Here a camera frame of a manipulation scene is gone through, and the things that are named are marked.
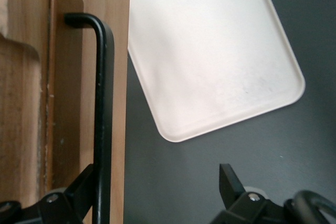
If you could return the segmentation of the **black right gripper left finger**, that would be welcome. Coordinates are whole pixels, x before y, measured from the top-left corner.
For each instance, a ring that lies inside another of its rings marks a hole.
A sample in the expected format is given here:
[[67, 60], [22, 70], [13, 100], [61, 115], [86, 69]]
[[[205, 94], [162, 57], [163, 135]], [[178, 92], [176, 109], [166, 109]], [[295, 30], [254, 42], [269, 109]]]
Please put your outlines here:
[[93, 205], [93, 165], [63, 191], [55, 191], [23, 210], [23, 223], [83, 223]]

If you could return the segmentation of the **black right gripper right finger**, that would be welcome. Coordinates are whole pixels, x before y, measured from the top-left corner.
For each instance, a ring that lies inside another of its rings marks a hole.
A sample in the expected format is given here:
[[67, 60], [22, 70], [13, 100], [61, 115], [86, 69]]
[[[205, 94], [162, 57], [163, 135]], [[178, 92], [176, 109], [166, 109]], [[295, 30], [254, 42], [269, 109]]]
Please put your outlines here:
[[284, 223], [283, 208], [260, 193], [246, 191], [229, 164], [219, 166], [219, 192], [225, 209], [212, 223]]

